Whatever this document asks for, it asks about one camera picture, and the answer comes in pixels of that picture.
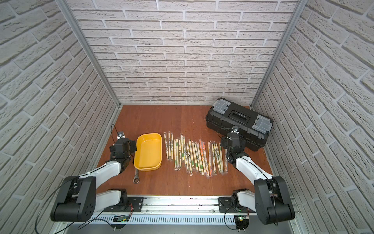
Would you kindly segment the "red striped chopsticks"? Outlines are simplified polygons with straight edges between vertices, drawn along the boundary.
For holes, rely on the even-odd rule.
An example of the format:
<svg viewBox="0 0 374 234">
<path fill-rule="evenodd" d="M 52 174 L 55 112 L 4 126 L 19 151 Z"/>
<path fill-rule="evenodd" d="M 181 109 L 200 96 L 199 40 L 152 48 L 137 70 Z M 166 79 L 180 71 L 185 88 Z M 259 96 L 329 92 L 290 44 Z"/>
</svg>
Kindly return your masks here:
<svg viewBox="0 0 374 234">
<path fill-rule="evenodd" d="M 208 142 L 208 165 L 209 165 L 209 177 L 213 177 L 213 161 L 211 153 L 211 142 Z"/>
</svg>

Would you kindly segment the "white sleeve chopsticks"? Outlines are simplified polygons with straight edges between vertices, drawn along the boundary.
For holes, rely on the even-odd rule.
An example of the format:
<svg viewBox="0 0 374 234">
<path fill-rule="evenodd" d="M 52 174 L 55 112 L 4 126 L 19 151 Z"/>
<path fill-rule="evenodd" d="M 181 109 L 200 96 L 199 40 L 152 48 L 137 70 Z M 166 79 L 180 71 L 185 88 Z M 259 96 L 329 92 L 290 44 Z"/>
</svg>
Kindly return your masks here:
<svg viewBox="0 0 374 234">
<path fill-rule="evenodd" d="M 198 167 L 198 163 L 197 163 L 197 157 L 196 157 L 196 153 L 195 153 L 194 142 L 192 142 L 191 145 L 192 145 L 192 154 L 193 154 L 194 166 L 195 166 L 196 172 L 198 173 L 199 172 L 199 167 Z"/>
</svg>

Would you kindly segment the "panda print chopsticks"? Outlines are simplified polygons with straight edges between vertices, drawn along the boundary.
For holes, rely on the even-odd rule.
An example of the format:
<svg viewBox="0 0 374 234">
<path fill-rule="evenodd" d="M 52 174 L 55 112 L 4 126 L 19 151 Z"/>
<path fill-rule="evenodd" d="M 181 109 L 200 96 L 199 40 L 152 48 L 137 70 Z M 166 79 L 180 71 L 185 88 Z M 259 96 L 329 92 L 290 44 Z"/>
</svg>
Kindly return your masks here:
<svg viewBox="0 0 374 234">
<path fill-rule="evenodd" d="M 168 138 L 167 138 L 167 133 L 164 132 L 163 135 L 164 135 L 164 144 L 165 144 L 165 150 L 166 150 L 166 157 L 167 157 L 167 160 L 170 160 L 170 159 L 169 159 L 169 150 L 168 150 Z"/>
</svg>

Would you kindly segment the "green panda chopsticks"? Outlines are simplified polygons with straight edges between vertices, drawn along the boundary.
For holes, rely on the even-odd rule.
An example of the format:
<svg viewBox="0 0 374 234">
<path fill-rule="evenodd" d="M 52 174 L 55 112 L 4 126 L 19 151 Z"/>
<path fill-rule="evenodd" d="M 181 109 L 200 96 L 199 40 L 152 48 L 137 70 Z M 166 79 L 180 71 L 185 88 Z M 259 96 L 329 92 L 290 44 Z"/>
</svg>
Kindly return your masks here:
<svg viewBox="0 0 374 234">
<path fill-rule="evenodd" d="M 168 142 L 169 142 L 169 158 L 171 161 L 174 160 L 174 143 L 173 143 L 173 133 L 168 132 Z"/>
</svg>

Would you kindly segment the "green label chopsticks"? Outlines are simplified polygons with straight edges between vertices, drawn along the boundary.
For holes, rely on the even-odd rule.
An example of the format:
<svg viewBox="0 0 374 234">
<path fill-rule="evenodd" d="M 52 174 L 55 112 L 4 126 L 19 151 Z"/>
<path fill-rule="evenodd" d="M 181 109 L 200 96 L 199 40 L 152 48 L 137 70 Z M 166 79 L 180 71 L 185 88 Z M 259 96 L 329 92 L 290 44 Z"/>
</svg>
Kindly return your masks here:
<svg viewBox="0 0 374 234">
<path fill-rule="evenodd" d="M 178 139 L 174 139 L 174 162 L 175 162 L 175 170 L 179 171 L 180 170 L 180 163 L 179 163 L 179 141 Z"/>
</svg>

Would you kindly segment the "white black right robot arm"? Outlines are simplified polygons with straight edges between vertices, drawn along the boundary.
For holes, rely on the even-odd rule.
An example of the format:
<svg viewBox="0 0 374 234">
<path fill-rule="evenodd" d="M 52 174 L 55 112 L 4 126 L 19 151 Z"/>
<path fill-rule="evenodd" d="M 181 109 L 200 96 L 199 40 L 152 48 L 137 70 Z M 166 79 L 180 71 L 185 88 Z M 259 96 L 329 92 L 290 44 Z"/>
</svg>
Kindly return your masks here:
<svg viewBox="0 0 374 234">
<path fill-rule="evenodd" d="M 245 140 L 236 132 L 222 137 L 228 163 L 240 171 L 254 185 L 255 192 L 247 189 L 233 191 L 231 204 L 235 209 L 246 207 L 255 211 L 262 224 L 277 224 L 295 218 L 295 210 L 286 181 L 273 176 L 255 164 L 244 151 Z"/>
</svg>

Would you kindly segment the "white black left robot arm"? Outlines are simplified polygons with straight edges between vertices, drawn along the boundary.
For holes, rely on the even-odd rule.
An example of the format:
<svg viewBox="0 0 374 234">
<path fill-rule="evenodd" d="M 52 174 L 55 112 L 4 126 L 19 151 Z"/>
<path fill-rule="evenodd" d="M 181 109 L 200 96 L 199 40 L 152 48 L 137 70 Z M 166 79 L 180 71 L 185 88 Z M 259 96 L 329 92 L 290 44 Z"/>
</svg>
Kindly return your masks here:
<svg viewBox="0 0 374 234">
<path fill-rule="evenodd" d="M 136 152 L 136 141 L 118 138 L 115 144 L 110 146 L 110 151 L 110 159 L 102 166 L 64 179 L 51 210 L 52 221 L 86 222 L 94 213 L 109 207 L 129 207 L 126 189 L 111 189 L 100 194 L 96 189 L 126 170 L 131 155 Z"/>
</svg>

